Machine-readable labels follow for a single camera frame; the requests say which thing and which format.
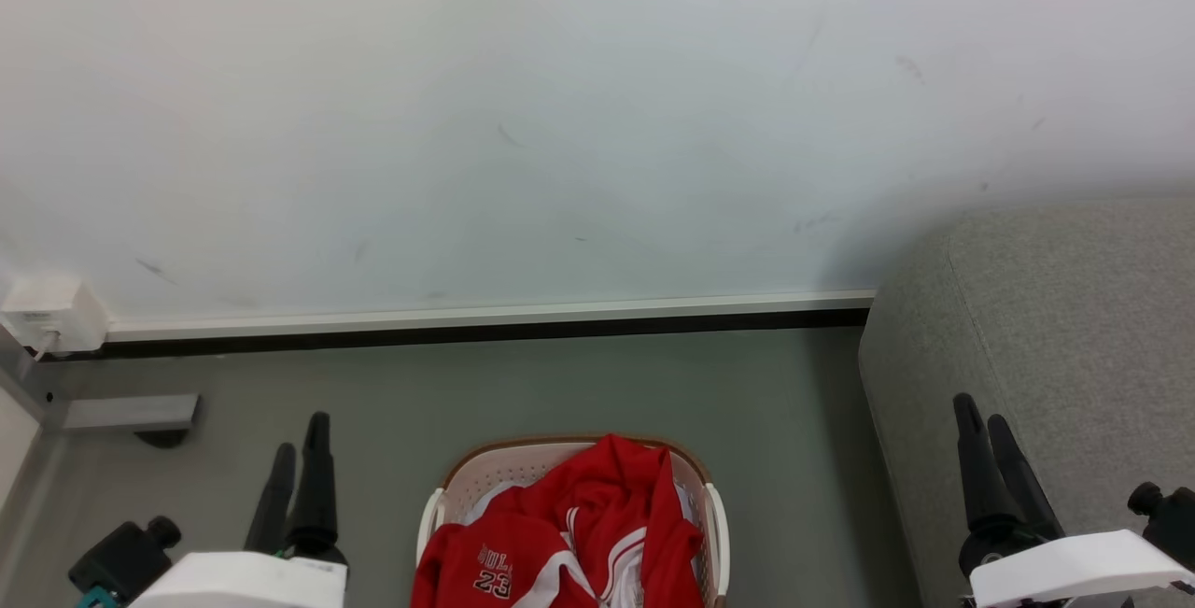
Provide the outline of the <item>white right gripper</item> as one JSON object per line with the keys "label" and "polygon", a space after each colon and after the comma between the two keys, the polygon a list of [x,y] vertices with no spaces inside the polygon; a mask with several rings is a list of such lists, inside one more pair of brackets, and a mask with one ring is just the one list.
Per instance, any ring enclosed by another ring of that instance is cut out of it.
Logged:
{"label": "white right gripper", "polygon": [[969,530],[1023,522],[1047,541],[1017,532],[972,554],[963,608],[1130,608],[1136,594],[1178,589],[1188,573],[1130,529],[1064,538],[1064,528],[1001,414],[983,419],[967,392],[952,397],[962,495]]}

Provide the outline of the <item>white laundry basket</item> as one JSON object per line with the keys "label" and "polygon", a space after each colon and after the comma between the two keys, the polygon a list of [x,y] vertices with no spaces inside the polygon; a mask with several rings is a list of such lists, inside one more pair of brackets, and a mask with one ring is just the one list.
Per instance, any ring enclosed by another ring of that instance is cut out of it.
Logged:
{"label": "white laundry basket", "polygon": [[[532,436],[483,444],[456,461],[439,489],[425,502],[415,536],[415,561],[439,528],[462,523],[466,514],[500,485],[529,486],[559,463],[598,443],[598,436]],[[673,479],[684,506],[695,515],[703,534],[701,552],[695,558],[695,581],[701,589],[703,608],[728,608],[731,571],[730,528],[727,509],[712,475],[695,452],[669,440],[630,436],[646,447],[664,447],[672,454]]]}

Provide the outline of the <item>white wall socket box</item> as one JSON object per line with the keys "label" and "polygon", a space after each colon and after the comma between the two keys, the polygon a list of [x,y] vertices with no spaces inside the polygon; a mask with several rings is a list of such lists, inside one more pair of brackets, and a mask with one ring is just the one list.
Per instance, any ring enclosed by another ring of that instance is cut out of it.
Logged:
{"label": "white wall socket box", "polygon": [[108,312],[72,276],[17,280],[0,302],[0,324],[33,354],[93,352],[108,337]]}

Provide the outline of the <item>red shorts with white stripes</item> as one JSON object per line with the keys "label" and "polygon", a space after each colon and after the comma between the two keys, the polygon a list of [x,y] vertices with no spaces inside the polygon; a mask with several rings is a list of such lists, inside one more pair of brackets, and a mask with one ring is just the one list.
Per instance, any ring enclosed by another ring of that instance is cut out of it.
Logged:
{"label": "red shorts with white stripes", "polygon": [[676,489],[673,455],[605,436],[489,512],[517,512],[558,534],[580,570],[586,608],[706,608],[695,516]]}

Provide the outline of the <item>grey fabric sofa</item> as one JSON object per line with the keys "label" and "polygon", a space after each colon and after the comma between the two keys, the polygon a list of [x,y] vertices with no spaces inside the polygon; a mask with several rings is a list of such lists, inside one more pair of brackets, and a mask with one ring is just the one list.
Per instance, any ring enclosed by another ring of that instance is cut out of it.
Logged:
{"label": "grey fabric sofa", "polygon": [[1064,532],[1141,532],[1195,490],[1195,198],[1078,201],[934,231],[874,299],[859,370],[923,608],[961,608],[952,397],[1001,414]]}

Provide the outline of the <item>grey metal frame foot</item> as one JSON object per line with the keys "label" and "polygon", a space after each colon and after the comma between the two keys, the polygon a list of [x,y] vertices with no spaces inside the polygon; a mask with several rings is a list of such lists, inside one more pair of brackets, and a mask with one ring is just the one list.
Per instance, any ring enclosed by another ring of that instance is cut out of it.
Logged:
{"label": "grey metal frame foot", "polygon": [[81,431],[176,431],[194,425],[201,397],[174,395],[76,399],[65,407],[60,429]]}

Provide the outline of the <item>grey metal frame post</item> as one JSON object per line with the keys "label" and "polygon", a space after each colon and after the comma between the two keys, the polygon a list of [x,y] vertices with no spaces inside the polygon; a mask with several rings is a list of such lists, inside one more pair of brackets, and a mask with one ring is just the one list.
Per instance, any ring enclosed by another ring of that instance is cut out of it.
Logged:
{"label": "grey metal frame post", "polygon": [[35,443],[45,430],[61,426],[69,400],[50,366],[35,361],[0,326],[0,516],[14,498]]}

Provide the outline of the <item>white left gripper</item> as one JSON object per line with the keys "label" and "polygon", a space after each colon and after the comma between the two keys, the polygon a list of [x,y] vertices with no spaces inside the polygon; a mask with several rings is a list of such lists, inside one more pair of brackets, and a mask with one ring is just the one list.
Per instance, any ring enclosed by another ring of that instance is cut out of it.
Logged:
{"label": "white left gripper", "polygon": [[244,551],[184,555],[131,608],[345,608],[347,557],[331,454],[331,417],[315,412],[296,450],[282,443],[261,491]]}

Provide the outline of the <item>white skirting board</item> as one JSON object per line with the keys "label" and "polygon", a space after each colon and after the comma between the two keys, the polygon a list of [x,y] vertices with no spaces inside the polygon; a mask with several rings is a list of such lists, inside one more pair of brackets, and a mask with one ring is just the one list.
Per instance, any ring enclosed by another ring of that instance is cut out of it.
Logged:
{"label": "white skirting board", "polygon": [[434,307],[286,317],[111,319],[108,344],[294,334],[461,328],[503,324],[632,321],[632,319],[729,317],[807,311],[866,309],[876,290],[790,291],[754,296],[632,299],[572,305]]}

